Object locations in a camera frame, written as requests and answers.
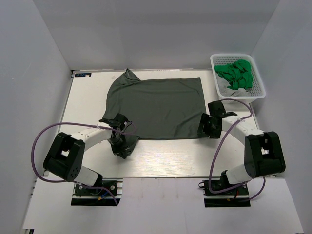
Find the dark grey t-shirt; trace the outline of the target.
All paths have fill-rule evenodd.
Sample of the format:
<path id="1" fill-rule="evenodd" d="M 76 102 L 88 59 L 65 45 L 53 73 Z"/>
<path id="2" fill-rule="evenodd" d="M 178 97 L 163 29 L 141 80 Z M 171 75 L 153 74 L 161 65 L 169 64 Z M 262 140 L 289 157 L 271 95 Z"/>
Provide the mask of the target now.
<path id="1" fill-rule="evenodd" d="M 199 77 L 140 80 L 126 70 L 109 88 L 103 118 L 126 116 L 136 126 L 133 135 L 126 135 L 134 149 L 140 139 L 199 138 L 197 130 L 205 111 Z"/>

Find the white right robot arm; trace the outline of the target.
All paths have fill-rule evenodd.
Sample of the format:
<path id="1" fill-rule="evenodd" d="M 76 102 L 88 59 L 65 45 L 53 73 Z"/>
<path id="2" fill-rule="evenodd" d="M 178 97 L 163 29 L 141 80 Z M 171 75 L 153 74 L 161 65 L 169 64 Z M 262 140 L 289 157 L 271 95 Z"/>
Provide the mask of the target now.
<path id="1" fill-rule="evenodd" d="M 264 132 L 246 123 L 246 117 L 227 112 L 223 101 L 208 103 L 208 114 L 202 114 L 198 127 L 199 136 L 220 139 L 211 163 L 211 170 L 221 147 L 228 135 L 232 135 L 244 146 L 244 162 L 222 172 L 217 188 L 213 188 L 212 178 L 208 180 L 208 189 L 212 194 L 232 194 L 238 187 L 254 178 L 279 174 L 286 170 L 286 163 L 276 132 Z"/>

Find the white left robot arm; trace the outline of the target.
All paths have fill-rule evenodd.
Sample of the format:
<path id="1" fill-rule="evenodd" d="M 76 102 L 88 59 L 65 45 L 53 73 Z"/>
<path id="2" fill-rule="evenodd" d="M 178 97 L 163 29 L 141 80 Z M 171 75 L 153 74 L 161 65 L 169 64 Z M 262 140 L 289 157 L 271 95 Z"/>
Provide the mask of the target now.
<path id="1" fill-rule="evenodd" d="M 91 194 L 99 194 L 103 189 L 103 176 L 82 165 L 84 153 L 108 141 L 113 154 L 126 159 L 133 150 L 125 136 L 129 124 L 126 116 L 117 114 L 114 119 L 103 118 L 94 127 L 80 132 L 57 134 L 44 160 L 44 169 L 67 182 L 85 185 Z"/>

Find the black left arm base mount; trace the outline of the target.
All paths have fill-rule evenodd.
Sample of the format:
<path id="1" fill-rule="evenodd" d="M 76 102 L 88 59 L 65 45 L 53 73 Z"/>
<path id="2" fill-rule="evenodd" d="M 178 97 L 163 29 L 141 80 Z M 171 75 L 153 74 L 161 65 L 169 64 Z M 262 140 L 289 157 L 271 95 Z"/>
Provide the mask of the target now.
<path id="1" fill-rule="evenodd" d="M 103 179 L 98 189 L 76 184 L 71 206 L 116 207 L 121 200 L 122 188 L 122 179 Z"/>

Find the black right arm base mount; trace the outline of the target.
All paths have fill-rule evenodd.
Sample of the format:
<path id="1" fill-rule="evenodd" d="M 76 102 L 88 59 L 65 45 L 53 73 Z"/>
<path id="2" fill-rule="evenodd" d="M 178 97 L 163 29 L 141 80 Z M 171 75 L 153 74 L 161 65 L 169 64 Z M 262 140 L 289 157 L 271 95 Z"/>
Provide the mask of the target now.
<path id="1" fill-rule="evenodd" d="M 205 208 L 250 207 L 249 191 L 246 185 L 222 193 L 214 194 L 209 190 L 208 180 L 203 180 L 198 187 L 204 192 Z"/>

